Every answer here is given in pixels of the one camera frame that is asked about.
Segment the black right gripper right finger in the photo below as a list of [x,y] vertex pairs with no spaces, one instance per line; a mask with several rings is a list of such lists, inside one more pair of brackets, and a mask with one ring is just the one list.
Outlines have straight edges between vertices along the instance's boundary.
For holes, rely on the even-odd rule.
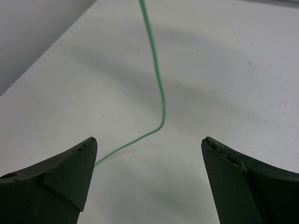
[[206,137],[201,150],[221,224],[297,224],[299,175]]

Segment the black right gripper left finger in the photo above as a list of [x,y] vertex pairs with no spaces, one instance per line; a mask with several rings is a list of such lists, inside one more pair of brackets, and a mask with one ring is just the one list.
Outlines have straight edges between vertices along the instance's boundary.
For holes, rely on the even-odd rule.
[[75,224],[84,210],[97,156],[90,137],[0,178],[2,224]]

